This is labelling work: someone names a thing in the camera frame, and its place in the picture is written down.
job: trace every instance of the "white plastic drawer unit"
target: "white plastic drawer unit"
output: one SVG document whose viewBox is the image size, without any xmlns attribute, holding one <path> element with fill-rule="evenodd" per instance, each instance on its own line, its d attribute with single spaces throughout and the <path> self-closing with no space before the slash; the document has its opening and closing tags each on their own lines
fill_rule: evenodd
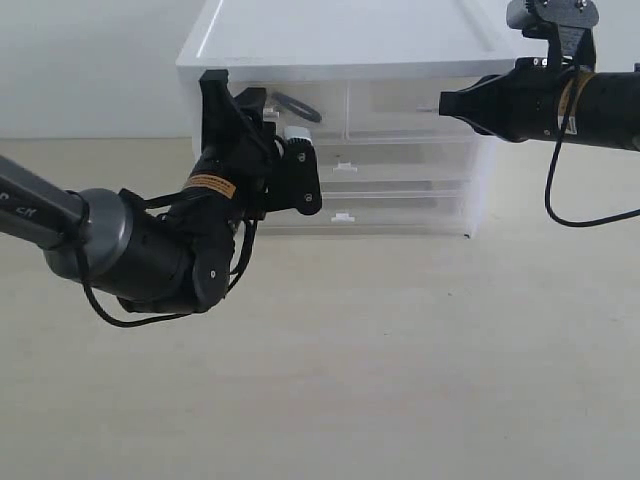
<svg viewBox="0 0 640 480">
<path fill-rule="evenodd" d="M 208 0 L 177 62 L 194 153 L 198 80 L 206 70 L 228 70 L 232 94 L 267 89 L 265 115 L 280 131 L 312 132 L 325 210 L 298 215 L 301 226 L 431 227 L 449 218 L 459 232 L 473 231 L 480 216 L 468 215 L 480 211 L 491 141 L 439 117 L 438 104 L 444 90 L 513 67 L 503 24 L 481 0 Z M 416 190 L 402 182 L 423 183 Z M 332 196 L 337 184 L 358 188 L 347 201 Z M 270 215 L 266 226 L 291 227 L 289 215 Z"/>
</svg>

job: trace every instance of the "drawer handle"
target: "drawer handle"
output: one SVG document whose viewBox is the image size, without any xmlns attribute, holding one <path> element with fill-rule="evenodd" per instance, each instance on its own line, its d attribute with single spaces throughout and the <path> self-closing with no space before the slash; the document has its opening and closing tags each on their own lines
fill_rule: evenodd
<svg viewBox="0 0 640 480">
<path fill-rule="evenodd" d="M 349 215 L 349 212 L 338 212 L 331 218 L 331 223 L 356 223 L 356 217 Z"/>
<path fill-rule="evenodd" d="M 333 167 L 333 171 L 334 172 L 357 173 L 358 172 L 358 167 L 354 167 L 353 165 L 351 165 L 351 162 L 338 163 L 338 165 L 336 167 Z"/>
</svg>

